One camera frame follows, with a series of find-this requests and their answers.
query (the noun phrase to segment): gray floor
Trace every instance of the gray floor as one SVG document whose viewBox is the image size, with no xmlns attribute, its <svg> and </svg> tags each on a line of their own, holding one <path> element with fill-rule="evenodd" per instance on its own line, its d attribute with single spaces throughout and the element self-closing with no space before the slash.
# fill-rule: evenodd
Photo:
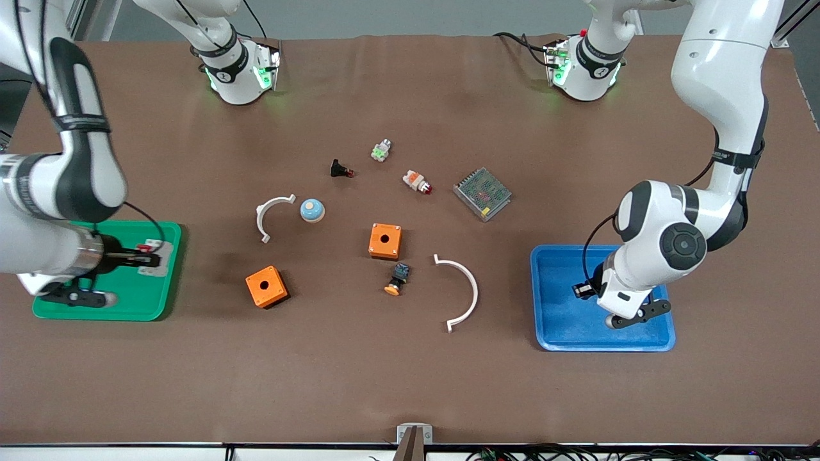
<svg viewBox="0 0 820 461">
<path fill-rule="evenodd" d="M 591 18 L 581 0 L 248 0 L 271 37 L 288 39 L 350 38 L 364 34 L 491 35 L 575 33 Z M 786 0 L 788 13 L 800 0 Z M 681 34 L 691 14 L 684 6 L 640 13 L 646 34 Z M 239 32 L 259 35 L 245 7 L 230 18 Z M 121 0 L 110 27 L 110 40 L 182 40 L 168 24 Z M 789 38 L 798 75 L 808 100 L 820 110 L 820 12 L 809 17 Z M 0 79 L 18 75 L 0 67 Z M 0 84 L 0 130 L 11 133 L 27 88 Z"/>
</svg>

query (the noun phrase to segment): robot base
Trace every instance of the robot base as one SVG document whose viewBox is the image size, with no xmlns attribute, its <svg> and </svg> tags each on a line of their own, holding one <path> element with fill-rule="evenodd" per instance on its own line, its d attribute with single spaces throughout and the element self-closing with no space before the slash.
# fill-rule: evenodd
<svg viewBox="0 0 820 461">
<path fill-rule="evenodd" d="M 605 78 L 593 79 L 589 72 L 578 64 L 575 57 L 575 48 L 580 41 L 581 37 L 576 35 L 557 43 L 554 47 L 544 49 L 544 62 L 558 66 L 557 69 L 546 67 L 547 81 L 549 86 L 562 89 L 570 98 L 594 101 L 604 96 L 607 89 L 615 84 L 621 64 Z"/>
</svg>

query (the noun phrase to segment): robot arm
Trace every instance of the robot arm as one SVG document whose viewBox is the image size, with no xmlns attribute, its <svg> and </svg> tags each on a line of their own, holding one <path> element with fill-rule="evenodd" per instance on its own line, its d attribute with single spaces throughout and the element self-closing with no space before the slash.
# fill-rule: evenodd
<svg viewBox="0 0 820 461">
<path fill-rule="evenodd" d="M 0 8 L 0 61 L 33 73 L 48 89 L 49 110 L 63 145 L 57 154 L 3 156 L 5 192 L 34 217 L 104 221 L 125 201 L 125 177 L 114 158 L 91 65 L 66 31 L 63 4 L 2 0 Z"/>
<path fill-rule="evenodd" d="M 63 147 L 0 155 L 0 272 L 18 274 L 31 294 L 73 293 L 67 302 L 90 299 L 86 305 L 102 307 L 110 296 L 63 284 L 118 266 L 156 266 L 158 257 L 66 221 L 108 219 L 125 202 L 126 187 L 97 82 L 66 31 L 63 7 L 62 0 L 0 0 L 0 62 L 44 88 Z"/>
<path fill-rule="evenodd" d="M 635 36 L 626 19 L 631 9 L 662 10 L 679 7 L 675 0 L 583 0 L 592 9 L 592 23 L 583 35 L 573 35 L 550 50 L 549 83 L 579 101 L 594 101 L 615 84 L 621 58 Z"/>
<path fill-rule="evenodd" d="M 695 7 L 672 67 L 678 96 L 715 129 L 713 174 L 706 189 L 643 181 L 616 217 L 624 245 L 595 270 L 580 297 L 632 319 L 651 290 L 686 276 L 708 251 L 732 242 L 748 219 L 746 191 L 763 151 L 767 103 L 763 58 L 782 0 L 692 0 Z"/>
<path fill-rule="evenodd" d="M 205 65 L 211 88 L 230 104 L 247 104 L 276 86 L 277 48 L 239 39 L 226 19 L 240 0 L 134 0 L 179 31 Z"/>
</svg>

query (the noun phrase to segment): blue button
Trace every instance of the blue button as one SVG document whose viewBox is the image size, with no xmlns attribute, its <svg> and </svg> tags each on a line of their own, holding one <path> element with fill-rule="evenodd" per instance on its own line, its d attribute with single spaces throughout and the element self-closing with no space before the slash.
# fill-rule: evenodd
<svg viewBox="0 0 820 461">
<path fill-rule="evenodd" d="M 325 206 L 316 199 L 307 199 L 302 202 L 302 207 L 299 208 L 299 214 L 302 219 L 307 222 L 319 222 L 325 217 Z"/>
</svg>

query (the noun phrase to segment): white curved bracket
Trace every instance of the white curved bracket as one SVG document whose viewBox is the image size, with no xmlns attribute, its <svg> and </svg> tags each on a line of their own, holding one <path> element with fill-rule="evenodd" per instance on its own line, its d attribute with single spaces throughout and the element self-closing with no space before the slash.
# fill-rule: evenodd
<svg viewBox="0 0 820 461">
<path fill-rule="evenodd" d="M 267 210 L 271 209 L 272 206 L 276 205 L 277 203 L 290 203 L 296 201 L 296 196 L 291 194 L 290 197 L 277 197 L 275 199 L 270 199 L 265 202 L 263 205 L 259 205 L 257 207 L 257 228 L 262 233 L 262 243 L 266 244 L 267 242 L 271 241 L 271 236 L 265 232 L 265 229 L 262 227 L 262 218 L 265 217 L 265 213 Z"/>
<path fill-rule="evenodd" d="M 447 332 L 452 333 L 453 326 L 467 320 L 467 317 L 470 317 L 470 314 L 472 314 L 472 311 L 476 308 L 476 304 L 478 304 L 478 284 L 476 283 L 476 278 L 472 276 L 470 271 L 468 271 L 462 264 L 455 261 L 448 261 L 447 259 L 439 259 L 438 254 L 433 255 L 433 260 L 435 261 L 436 266 L 439 264 L 446 264 L 447 266 L 453 266 L 459 271 L 464 272 L 464 275 L 467 276 L 467 279 L 470 281 L 470 285 L 472 286 L 472 304 L 470 304 L 470 308 L 465 313 L 461 314 L 461 316 L 447 321 Z"/>
</svg>

